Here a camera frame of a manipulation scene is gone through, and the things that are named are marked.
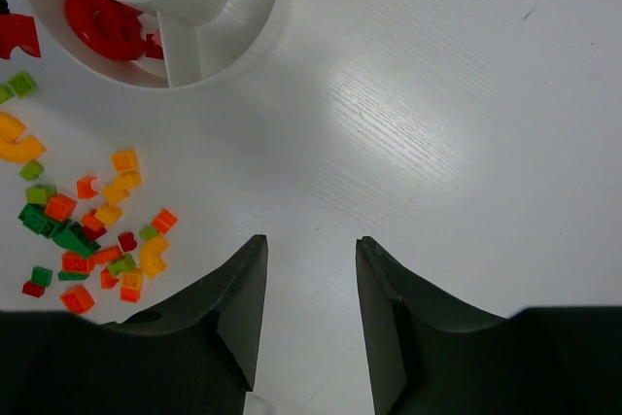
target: lime green brick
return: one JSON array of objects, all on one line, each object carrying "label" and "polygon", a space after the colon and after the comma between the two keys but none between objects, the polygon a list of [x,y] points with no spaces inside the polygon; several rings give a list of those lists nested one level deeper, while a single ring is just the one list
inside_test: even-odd
[{"label": "lime green brick", "polygon": [[0,85],[0,104],[4,104],[9,99],[11,99],[13,96],[15,95],[13,94],[13,92],[8,86]]},{"label": "lime green brick", "polygon": [[43,174],[44,170],[45,168],[43,165],[36,160],[31,160],[19,171],[19,176],[26,182],[34,182]]},{"label": "lime green brick", "polygon": [[17,97],[25,97],[37,90],[37,84],[28,72],[19,72],[9,79],[9,86]]}]

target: building block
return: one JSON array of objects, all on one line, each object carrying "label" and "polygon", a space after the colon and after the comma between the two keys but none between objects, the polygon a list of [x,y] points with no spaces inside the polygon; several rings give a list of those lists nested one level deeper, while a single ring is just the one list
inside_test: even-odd
[{"label": "building block", "polygon": [[70,312],[78,315],[86,313],[95,304],[95,300],[82,284],[69,289],[60,299]]},{"label": "building block", "polygon": [[58,271],[59,281],[84,281],[90,274],[81,274],[79,272]]},{"label": "building block", "polygon": [[80,222],[84,227],[88,227],[93,231],[99,230],[104,224],[95,218],[96,209],[92,209],[89,213],[86,213],[80,219]]},{"label": "building block", "polygon": [[103,250],[98,251],[92,257],[93,264],[106,264],[107,262],[113,262],[123,256],[123,251],[118,246],[105,248]]},{"label": "building block", "polygon": [[106,201],[108,201],[108,204],[111,205],[119,204],[124,199],[129,197],[129,191],[120,190],[114,185],[109,185],[104,190],[102,190],[101,193],[104,195],[104,198],[106,198]]},{"label": "building block", "polygon": [[19,171],[19,176],[26,182],[34,182],[41,174],[43,174],[45,168],[36,160],[30,160]]},{"label": "building block", "polygon": [[136,242],[132,232],[124,232],[117,238],[119,239],[119,244],[124,252],[131,252],[136,250],[136,247],[138,247],[138,243]]},{"label": "building block", "polygon": [[19,72],[9,79],[9,86],[17,97],[25,97],[37,90],[37,84],[28,72]]},{"label": "building block", "polygon": [[162,209],[152,221],[154,226],[160,233],[168,232],[173,225],[177,223],[177,218],[168,209]]},{"label": "building block", "polygon": [[110,273],[117,277],[120,272],[129,272],[136,267],[136,262],[132,255],[125,255],[121,259],[116,260],[108,265]]},{"label": "building block", "polygon": [[98,191],[92,187],[92,182],[97,177],[86,176],[76,182],[76,191],[80,199],[91,199],[97,196]]},{"label": "building block", "polygon": [[0,85],[0,104],[4,104],[13,96],[15,95],[8,86]]},{"label": "building block", "polygon": [[119,151],[112,155],[113,165],[117,172],[138,169],[138,157],[134,150]]},{"label": "building block", "polygon": [[23,285],[21,292],[23,294],[36,296],[37,298],[39,298],[46,292],[46,288],[28,281]]},{"label": "building block", "polygon": [[144,228],[141,228],[140,232],[138,232],[138,235],[143,240],[150,240],[150,239],[158,236],[159,232],[157,231],[157,229],[154,226],[148,225],[148,226],[146,226]]},{"label": "building block", "polygon": [[124,289],[132,289],[133,291],[140,291],[143,288],[144,279],[143,270],[136,267],[132,271],[122,274],[121,287]]},{"label": "building block", "polygon": [[62,254],[62,270],[65,272],[90,274],[93,267],[95,265],[91,258],[82,258],[75,252],[65,252]]},{"label": "building block", "polygon": [[158,235],[148,240],[140,249],[140,265],[147,277],[154,279],[166,270],[166,263],[160,255],[168,248],[168,242]]},{"label": "building block", "polygon": [[35,266],[32,268],[30,282],[42,287],[49,287],[52,283],[53,272],[45,267]]},{"label": "building block", "polygon": [[46,216],[59,222],[66,221],[74,214],[78,201],[70,198],[66,194],[57,194],[50,198],[46,208]]},{"label": "building block", "polygon": [[117,206],[105,204],[97,210],[95,213],[95,219],[104,223],[106,227],[110,227],[117,223],[119,218],[123,215],[123,210]]},{"label": "building block", "polygon": [[143,184],[143,178],[137,170],[123,172],[115,179],[115,187],[119,190],[132,190]]}]

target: lego brick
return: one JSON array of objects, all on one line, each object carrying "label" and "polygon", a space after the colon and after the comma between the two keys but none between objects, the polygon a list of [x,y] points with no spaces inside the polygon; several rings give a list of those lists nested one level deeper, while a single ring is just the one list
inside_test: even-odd
[{"label": "lego brick", "polygon": [[136,247],[138,247],[138,243],[136,242],[132,232],[124,232],[117,238],[119,239],[119,244],[124,252],[131,252],[136,250]]},{"label": "lego brick", "polygon": [[140,300],[140,291],[134,291],[132,289],[125,289],[121,287],[121,300],[138,303]]},{"label": "lego brick", "polygon": [[107,267],[104,267],[99,273],[99,277],[101,280],[101,288],[102,289],[112,289],[119,279],[113,277]]},{"label": "lego brick", "polygon": [[37,90],[37,84],[28,74],[28,72],[22,71],[16,75],[13,75],[9,79],[9,86],[17,97],[25,97],[28,94],[32,94]]},{"label": "lego brick", "polygon": [[13,96],[15,95],[8,86],[0,85],[0,104],[4,104]]},{"label": "lego brick", "polygon": [[79,272],[58,271],[59,281],[84,281],[90,274],[81,274]]},{"label": "lego brick", "polygon": [[168,209],[162,209],[152,221],[154,226],[160,233],[168,232],[173,225],[177,223],[177,218]]},{"label": "lego brick", "polygon": [[143,240],[150,240],[150,239],[158,236],[159,232],[157,231],[157,229],[154,226],[148,225],[148,226],[146,226],[144,228],[141,228],[140,232],[138,232],[138,235]]},{"label": "lego brick", "polygon": [[109,185],[104,190],[101,191],[101,194],[104,195],[108,204],[116,205],[121,203],[124,199],[129,197],[128,190],[120,190],[114,185]]},{"label": "lego brick", "polygon": [[42,287],[49,287],[52,283],[53,272],[45,267],[35,266],[32,268],[30,282]]},{"label": "lego brick", "polygon": [[112,155],[113,165],[117,172],[138,169],[138,157],[134,150],[119,151]]},{"label": "lego brick", "polygon": [[62,223],[74,214],[77,204],[78,201],[70,198],[66,194],[57,194],[50,198],[48,207],[46,207],[46,216]]},{"label": "lego brick", "polygon": [[105,204],[95,213],[95,219],[104,223],[106,227],[110,227],[117,223],[123,215],[123,210],[117,206]]},{"label": "lego brick", "polygon": [[132,289],[140,291],[143,288],[144,274],[139,267],[134,268],[130,272],[124,272],[121,276],[121,287],[124,289]]},{"label": "lego brick", "polygon": [[115,187],[119,190],[132,190],[143,184],[143,178],[137,170],[123,172],[115,179]]},{"label": "lego brick", "polygon": [[60,299],[70,312],[79,315],[86,313],[95,304],[95,300],[82,284],[69,289],[60,296]]},{"label": "lego brick", "polygon": [[46,292],[46,288],[28,281],[23,285],[21,292],[23,294],[36,296],[37,298],[39,298]]},{"label": "lego brick", "polygon": [[97,177],[86,176],[76,182],[76,191],[78,192],[78,198],[91,199],[97,196],[98,191],[92,187],[92,182]]},{"label": "lego brick", "polygon": [[36,160],[30,160],[19,171],[19,176],[26,182],[34,182],[45,171],[45,167]]}]

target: red plastic piece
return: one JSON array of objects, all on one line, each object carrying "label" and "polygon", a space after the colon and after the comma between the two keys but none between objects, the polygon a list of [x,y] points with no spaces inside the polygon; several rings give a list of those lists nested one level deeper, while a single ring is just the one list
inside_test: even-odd
[{"label": "red plastic piece", "polygon": [[86,313],[95,304],[95,300],[82,284],[69,289],[60,296],[60,299],[69,311],[78,315]]},{"label": "red plastic piece", "polygon": [[15,48],[20,48],[33,57],[41,57],[34,17],[0,15],[0,58],[9,60],[11,51]]},{"label": "red plastic piece", "polygon": [[121,248],[124,252],[131,252],[138,247],[138,243],[134,238],[134,234],[132,232],[124,232],[119,235],[119,243],[121,244]]},{"label": "red plastic piece", "polygon": [[74,33],[112,60],[135,60],[145,53],[140,14],[115,0],[65,0],[65,15]]},{"label": "red plastic piece", "polygon": [[152,225],[162,234],[168,232],[177,223],[177,218],[168,209],[162,209],[152,221]]},{"label": "red plastic piece", "polygon": [[28,281],[23,285],[21,292],[23,294],[36,296],[37,298],[39,298],[46,292],[46,288]]},{"label": "red plastic piece", "polygon": [[106,227],[101,227],[98,230],[92,230],[88,227],[82,227],[82,232],[85,233],[86,238],[90,240],[91,242],[94,242],[102,235],[105,235],[107,231],[108,230],[106,230]]}]

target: red lego piece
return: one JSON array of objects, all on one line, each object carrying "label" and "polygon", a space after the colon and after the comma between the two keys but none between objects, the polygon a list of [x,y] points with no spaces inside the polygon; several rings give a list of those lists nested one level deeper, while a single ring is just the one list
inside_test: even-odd
[{"label": "red lego piece", "polygon": [[69,289],[60,296],[60,299],[69,311],[78,315],[86,313],[95,304],[95,300],[82,284]]},{"label": "red lego piece", "polygon": [[123,252],[131,252],[135,250],[138,246],[136,239],[134,238],[134,234],[132,232],[124,232],[119,235],[119,243],[121,244],[121,248]]},{"label": "red lego piece", "polygon": [[37,298],[39,298],[46,292],[46,288],[28,281],[23,285],[21,292],[23,294],[36,296]]},{"label": "red lego piece", "polygon": [[33,57],[41,57],[34,17],[0,15],[0,58],[9,60],[14,48],[20,48]]}]

